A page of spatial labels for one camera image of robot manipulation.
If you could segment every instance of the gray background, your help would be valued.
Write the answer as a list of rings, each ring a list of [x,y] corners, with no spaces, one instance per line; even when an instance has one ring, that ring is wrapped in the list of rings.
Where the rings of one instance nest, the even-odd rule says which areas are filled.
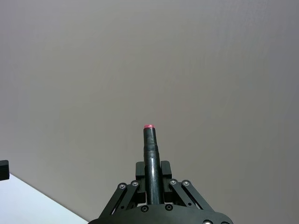
[[[160,156],[235,224],[299,219],[298,0],[2,0],[0,157],[96,218]]]

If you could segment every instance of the black object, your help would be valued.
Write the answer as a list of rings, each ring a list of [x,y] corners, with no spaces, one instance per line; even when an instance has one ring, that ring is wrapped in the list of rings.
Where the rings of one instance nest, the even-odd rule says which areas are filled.
[[[120,183],[100,217],[89,224],[233,224],[189,180],[172,178],[170,163],[160,162],[153,126],[145,127],[143,136],[144,161],[136,163],[136,180]]]
[[[148,204],[163,204],[160,157],[154,127],[143,129],[145,190]]]
[[[8,160],[0,161],[0,181],[9,179],[9,163]]]

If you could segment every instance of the black marker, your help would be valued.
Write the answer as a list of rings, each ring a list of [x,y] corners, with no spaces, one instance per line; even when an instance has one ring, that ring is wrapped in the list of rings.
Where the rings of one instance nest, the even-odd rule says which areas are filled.
[[[156,139],[156,130],[153,125],[144,126],[143,139],[147,204],[163,204],[164,198],[160,156]]]

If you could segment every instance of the red tip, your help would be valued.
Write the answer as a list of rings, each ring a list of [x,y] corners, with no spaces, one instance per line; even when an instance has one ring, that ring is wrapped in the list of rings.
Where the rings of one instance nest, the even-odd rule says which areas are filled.
[[[153,127],[153,128],[155,128],[154,125],[145,125],[143,128],[148,128],[148,127]]]

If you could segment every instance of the white surface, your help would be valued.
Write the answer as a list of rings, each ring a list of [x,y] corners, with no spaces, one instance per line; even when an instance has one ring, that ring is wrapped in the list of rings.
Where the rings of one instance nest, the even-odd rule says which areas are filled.
[[[0,182],[1,224],[86,224],[87,222],[13,175]]]

